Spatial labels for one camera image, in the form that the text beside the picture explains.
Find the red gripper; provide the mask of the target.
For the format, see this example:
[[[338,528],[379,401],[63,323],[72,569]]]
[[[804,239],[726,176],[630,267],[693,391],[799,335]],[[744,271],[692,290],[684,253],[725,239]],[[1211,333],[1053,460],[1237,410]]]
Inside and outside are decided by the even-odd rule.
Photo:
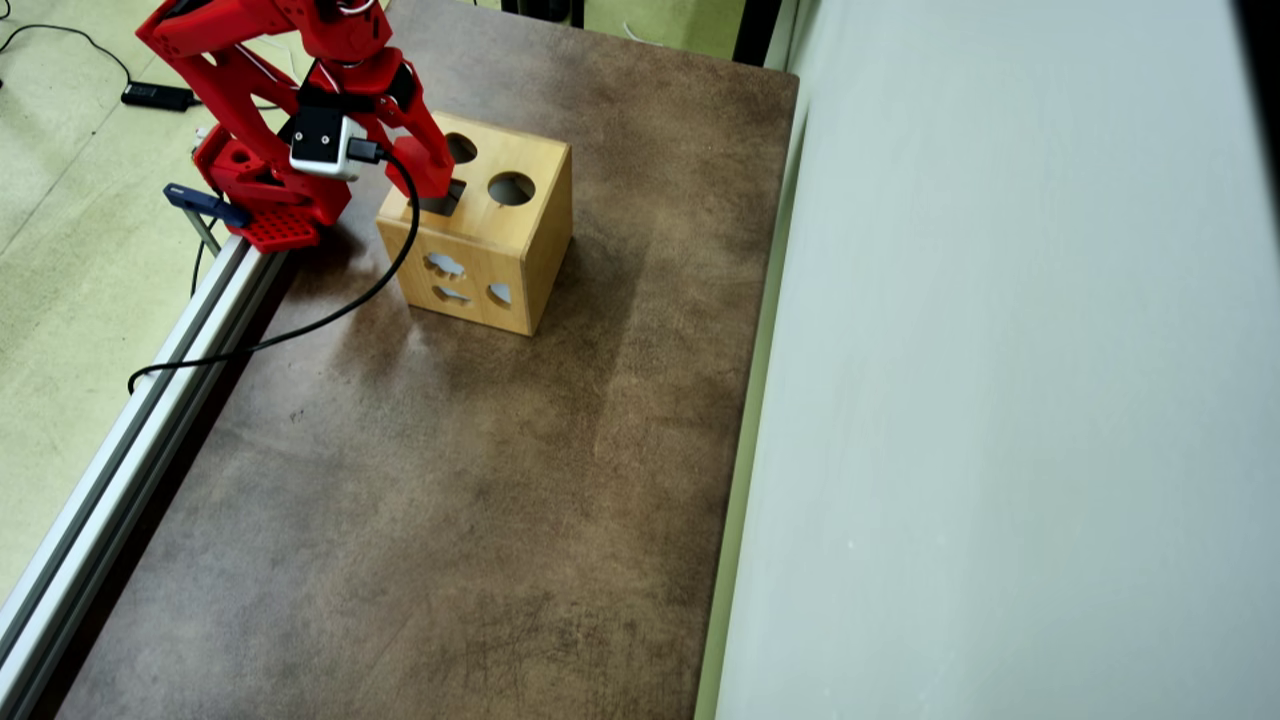
[[[420,173],[452,173],[453,156],[447,138],[422,99],[422,85],[403,56],[371,56],[358,63],[332,59],[314,61],[296,91],[302,106],[362,114],[365,138],[385,151],[394,149],[396,131],[408,136],[396,141],[396,156]]]

